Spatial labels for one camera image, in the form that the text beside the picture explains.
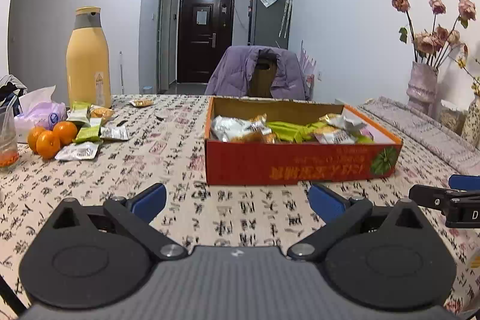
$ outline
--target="metal screw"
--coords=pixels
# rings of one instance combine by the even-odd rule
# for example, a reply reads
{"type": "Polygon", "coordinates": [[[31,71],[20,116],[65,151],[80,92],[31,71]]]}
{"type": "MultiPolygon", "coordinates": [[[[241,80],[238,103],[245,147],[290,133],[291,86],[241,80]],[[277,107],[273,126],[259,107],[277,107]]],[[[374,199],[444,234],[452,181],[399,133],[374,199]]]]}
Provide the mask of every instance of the metal screw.
{"type": "Polygon", "coordinates": [[[113,196],[110,199],[112,199],[114,201],[117,201],[117,202],[120,202],[122,205],[125,205],[127,203],[127,199],[125,197],[122,197],[122,196],[113,196]]]}
{"type": "Polygon", "coordinates": [[[183,247],[178,244],[167,244],[160,248],[160,253],[167,258],[177,257],[183,253],[183,247]]]}
{"type": "Polygon", "coordinates": [[[296,243],[291,250],[297,256],[307,256],[315,252],[315,247],[308,243],[296,243]]]}

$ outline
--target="purple jacket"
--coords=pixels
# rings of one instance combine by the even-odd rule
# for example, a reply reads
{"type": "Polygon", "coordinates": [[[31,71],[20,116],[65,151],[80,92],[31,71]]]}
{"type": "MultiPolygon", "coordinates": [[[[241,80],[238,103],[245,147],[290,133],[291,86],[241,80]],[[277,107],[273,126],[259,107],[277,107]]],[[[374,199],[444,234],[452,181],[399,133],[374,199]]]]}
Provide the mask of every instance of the purple jacket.
{"type": "Polygon", "coordinates": [[[208,82],[206,95],[243,97],[257,65],[258,58],[277,60],[277,74],[270,88],[276,99],[309,100],[307,81],[297,55],[286,49],[265,46],[231,46],[208,82]]]}

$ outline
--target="box of snacks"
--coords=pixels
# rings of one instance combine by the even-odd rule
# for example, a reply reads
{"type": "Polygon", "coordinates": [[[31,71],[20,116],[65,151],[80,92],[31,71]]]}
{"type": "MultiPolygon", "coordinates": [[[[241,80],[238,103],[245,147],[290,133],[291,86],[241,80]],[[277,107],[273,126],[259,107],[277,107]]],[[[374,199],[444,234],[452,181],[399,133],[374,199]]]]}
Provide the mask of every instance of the box of snacks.
{"type": "Polygon", "coordinates": [[[212,97],[209,185],[289,185],[390,176],[402,140],[348,105],[212,97]]]}

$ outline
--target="clear plastic cup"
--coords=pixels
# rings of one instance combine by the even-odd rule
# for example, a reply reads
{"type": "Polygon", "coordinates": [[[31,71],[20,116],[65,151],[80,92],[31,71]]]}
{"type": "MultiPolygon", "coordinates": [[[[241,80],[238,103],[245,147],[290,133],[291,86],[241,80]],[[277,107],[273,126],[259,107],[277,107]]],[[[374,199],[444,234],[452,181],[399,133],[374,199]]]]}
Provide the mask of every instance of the clear plastic cup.
{"type": "Polygon", "coordinates": [[[17,147],[13,108],[0,108],[0,169],[11,168],[20,155],[17,147]]]}

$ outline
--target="white logo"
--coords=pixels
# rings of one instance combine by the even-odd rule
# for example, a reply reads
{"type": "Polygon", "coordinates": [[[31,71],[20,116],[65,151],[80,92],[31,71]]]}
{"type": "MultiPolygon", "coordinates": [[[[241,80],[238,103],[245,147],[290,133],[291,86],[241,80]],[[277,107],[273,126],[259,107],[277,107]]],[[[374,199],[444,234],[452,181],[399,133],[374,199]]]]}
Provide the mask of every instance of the white logo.
{"type": "Polygon", "coordinates": [[[239,256],[242,256],[244,254],[243,251],[241,250],[236,250],[235,252],[232,252],[232,256],[238,258],[239,256]]]}

